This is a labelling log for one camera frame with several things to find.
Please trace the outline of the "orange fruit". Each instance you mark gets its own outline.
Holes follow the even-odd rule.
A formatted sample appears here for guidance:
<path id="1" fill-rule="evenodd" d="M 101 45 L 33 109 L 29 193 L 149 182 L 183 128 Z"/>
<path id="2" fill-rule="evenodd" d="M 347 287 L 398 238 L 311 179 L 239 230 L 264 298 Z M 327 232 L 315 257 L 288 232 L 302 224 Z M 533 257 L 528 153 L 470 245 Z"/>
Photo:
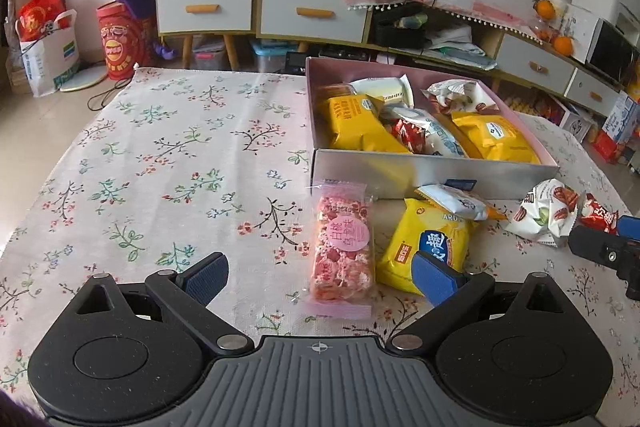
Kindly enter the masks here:
<path id="1" fill-rule="evenodd" d="M 550 0 L 534 0 L 533 9 L 541 20 L 554 20 L 555 7 Z"/>
<path id="2" fill-rule="evenodd" d="M 562 56 L 572 56 L 574 54 L 574 39 L 566 35 L 556 35 L 552 40 L 555 52 Z"/>

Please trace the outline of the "black microwave oven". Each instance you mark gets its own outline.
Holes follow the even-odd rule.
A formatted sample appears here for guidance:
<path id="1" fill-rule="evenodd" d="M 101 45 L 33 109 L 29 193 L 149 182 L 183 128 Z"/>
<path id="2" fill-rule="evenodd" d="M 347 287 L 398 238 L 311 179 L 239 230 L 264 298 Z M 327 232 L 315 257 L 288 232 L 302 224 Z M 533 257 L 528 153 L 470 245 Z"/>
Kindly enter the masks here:
<path id="1" fill-rule="evenodd" d="M 639 51 L 606 20 L 598 20 L 593 29 L 585 65 L 611 82 L 624 84 L 628 72 L 634 71 Z"/>

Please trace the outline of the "small yellow chip bag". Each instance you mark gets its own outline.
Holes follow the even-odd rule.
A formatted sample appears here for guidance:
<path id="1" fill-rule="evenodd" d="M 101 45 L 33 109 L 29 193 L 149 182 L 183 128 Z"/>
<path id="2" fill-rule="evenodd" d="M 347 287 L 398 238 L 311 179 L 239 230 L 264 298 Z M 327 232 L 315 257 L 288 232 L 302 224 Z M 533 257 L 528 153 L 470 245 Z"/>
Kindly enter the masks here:
<path id="1" fill-rule="evenodd" d="M 411 276 L 418 251 L 461 272 L 478 223 L 437 207 L 429 200 L 405 199 L 406 209 L 384 254 L 376 262 L 376 281 L 398 291 L 419 294 Z"/>

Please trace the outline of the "wooden white TV cabinet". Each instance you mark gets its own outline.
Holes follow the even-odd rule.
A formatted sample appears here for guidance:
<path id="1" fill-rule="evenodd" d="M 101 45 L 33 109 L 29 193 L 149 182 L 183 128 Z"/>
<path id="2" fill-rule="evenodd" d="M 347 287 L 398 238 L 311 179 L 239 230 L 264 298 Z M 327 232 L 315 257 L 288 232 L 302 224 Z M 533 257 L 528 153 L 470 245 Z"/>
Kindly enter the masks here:
<path id="1" fill-rule="evenodd" d="M 459 65 L 430 51 L 412 37 L 407 43 L 376 38 L 373 21 L 404 6 L 427 10 L 433 23 L 465 23 L 472 37 L 496 67 L 488 76 L 544 90 L 602 116 L 611 114 L 620 89 L 590 72 L 551 44 L 538 39 L 525 22 L 477 0 L 156 0 L 158 32 L 180 36 L 192 48 L 196 35 L 235 35 L 331 43 L 405 55 L 446 69 L 478 72 L 477 64 Z"/>

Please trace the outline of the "white shopping bag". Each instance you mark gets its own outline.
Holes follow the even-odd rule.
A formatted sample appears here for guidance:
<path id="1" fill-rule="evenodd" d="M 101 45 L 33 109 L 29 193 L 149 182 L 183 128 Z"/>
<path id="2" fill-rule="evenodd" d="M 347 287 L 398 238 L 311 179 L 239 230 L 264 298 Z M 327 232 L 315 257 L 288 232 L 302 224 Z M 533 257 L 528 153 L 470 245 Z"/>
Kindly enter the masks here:
<path id="1" fill-rule="evenodd" d="M 15 31 L 30 91 L 41 98 L 61 89 L 79 67 L 77 12 L 63 0 L 30 0 L 18 11 Z"/>

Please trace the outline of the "small red snack packet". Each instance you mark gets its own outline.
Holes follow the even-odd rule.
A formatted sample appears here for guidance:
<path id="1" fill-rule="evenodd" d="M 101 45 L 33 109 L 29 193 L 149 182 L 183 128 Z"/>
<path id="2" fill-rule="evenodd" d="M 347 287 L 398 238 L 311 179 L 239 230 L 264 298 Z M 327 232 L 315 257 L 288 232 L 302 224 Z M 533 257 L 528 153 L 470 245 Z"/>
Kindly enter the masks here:
<path id="1" fill-rule="evenodd" d="M 616 235 L 618 219 L 620 219 L 620 214 L 617 210 L 609 210 L 608 207 L 603 206 L 593 194 L 585 194 L 580 204 L 578 216 L 580 225 Z"/>

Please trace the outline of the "white green-logo snack bag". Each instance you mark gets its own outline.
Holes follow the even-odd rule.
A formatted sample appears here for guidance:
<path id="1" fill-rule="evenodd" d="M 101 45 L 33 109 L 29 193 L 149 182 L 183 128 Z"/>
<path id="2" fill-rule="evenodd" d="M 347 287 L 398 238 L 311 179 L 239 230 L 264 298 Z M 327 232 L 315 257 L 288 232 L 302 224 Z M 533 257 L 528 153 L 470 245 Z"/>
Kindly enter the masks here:
<path id="1" fill-rule="evenodd" d="M 365 94 L 384 105 L 414 106 L 413 92 L 407 75 L 401 77 L 362 78 L 349 83 L 357 94 Z"/>

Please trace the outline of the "white blue bread packet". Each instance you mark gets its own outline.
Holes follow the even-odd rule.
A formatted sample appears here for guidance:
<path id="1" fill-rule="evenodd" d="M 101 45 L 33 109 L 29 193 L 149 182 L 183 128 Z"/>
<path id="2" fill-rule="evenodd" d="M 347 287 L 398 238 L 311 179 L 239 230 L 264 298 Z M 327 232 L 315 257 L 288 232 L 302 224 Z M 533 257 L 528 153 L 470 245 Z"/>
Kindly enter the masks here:
<path id="1" fill-rule="evenodd" d="M 469 144 L 464 144 L 447 126 L 424 109 L 403 105 L 390 105 L 382 109 L 380 119 L 390 132 L 395 120 L 402 118 L 416 124 L 425 131 L 426 153 L 428 156 L 480 159 L 480 152 Z"/>

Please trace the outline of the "large yellow snack bag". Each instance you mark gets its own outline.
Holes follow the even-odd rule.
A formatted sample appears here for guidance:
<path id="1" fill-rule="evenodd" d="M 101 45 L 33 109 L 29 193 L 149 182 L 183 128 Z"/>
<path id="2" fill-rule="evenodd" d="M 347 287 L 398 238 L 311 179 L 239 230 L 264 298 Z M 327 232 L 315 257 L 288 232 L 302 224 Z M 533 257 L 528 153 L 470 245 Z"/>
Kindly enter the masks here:
<path id="1" fill-rule="evenodd" d="M 540 164 L 524 134 L 501 115 L 457 112 L 451 114 L 451 120 L 483 159 Z"/>

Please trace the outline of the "orange fruit lower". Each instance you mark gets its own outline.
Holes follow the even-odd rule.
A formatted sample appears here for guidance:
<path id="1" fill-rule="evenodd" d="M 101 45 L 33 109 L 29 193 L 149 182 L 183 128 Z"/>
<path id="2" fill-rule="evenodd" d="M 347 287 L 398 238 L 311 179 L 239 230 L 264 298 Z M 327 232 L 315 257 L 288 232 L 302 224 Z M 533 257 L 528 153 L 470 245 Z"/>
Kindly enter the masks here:
<path id="1" fill-rule="evenodd" d="M 552 40 L 555 52 L 562 56 L 572 56 L 574 54 L 574 39 L 566 35 L 556 35 Z"/>

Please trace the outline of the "pink rice cracker packet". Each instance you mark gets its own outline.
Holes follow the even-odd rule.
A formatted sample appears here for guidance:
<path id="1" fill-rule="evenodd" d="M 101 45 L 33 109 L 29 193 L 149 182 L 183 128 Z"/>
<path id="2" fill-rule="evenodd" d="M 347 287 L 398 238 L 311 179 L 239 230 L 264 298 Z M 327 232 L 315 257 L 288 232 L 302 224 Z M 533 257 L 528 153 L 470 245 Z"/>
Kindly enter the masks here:
<path id="1" fill-rule="evenodd" d="M 372 202 L 362 183 L 326 180 L 314 187 L 308 280 L 308 303 L 314 314 L 349 321 L 371 316 L 375 288 Z"/>

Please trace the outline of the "red candy packet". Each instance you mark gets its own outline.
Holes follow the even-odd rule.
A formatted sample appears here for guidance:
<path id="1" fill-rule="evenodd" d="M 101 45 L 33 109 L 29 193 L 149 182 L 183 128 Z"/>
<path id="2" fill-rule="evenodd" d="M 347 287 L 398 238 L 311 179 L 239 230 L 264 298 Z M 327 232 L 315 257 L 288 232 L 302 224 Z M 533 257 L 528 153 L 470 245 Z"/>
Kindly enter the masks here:
<path id="1" fill-rule="evenodd" d="M 425 131 L 412 122 L 398 118 L 390 127 L 390 133 L 411 153 L 426 153 Z"/>

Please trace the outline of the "pink cardboard box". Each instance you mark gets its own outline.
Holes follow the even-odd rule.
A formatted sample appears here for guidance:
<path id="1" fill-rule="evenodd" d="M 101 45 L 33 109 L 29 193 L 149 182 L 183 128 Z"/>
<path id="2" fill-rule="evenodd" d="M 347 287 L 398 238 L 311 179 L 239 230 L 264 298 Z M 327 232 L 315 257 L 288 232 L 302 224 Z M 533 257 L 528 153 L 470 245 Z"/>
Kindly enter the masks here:
<path id="1" fill-rule="evenodd" d="M 480 80 L 378 63 L 311 58 L 310 179 L 359 182 L 400 199 L 441 183 L 518 199 L 559 167 Z"/>

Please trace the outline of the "orange-yellow snack bag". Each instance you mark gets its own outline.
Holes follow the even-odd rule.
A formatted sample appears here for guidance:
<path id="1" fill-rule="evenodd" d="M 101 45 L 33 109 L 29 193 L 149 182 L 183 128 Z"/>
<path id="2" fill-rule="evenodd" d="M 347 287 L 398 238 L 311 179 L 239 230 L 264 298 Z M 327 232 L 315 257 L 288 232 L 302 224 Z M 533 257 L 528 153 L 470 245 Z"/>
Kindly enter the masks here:
<path id="1" fill-rule="evenodd" d="M 383 126 L 367 95 L 332 96 L 320 103 L 319 113 L 328 126 L 334 150 L 410 154 Z"/>

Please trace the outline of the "white nut snack bag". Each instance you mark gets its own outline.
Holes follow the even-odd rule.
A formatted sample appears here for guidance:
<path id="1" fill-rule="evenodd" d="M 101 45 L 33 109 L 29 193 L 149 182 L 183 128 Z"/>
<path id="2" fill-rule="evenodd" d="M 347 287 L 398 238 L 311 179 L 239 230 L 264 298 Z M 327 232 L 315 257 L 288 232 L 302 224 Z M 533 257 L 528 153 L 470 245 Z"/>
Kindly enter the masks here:
<path id="1" fill-rule="evenodd" d="M 526 194 L 506 231 L 534 243 L 562 247 L 577 221 L 581 197 L 557 179 L 544 180 Z"/>

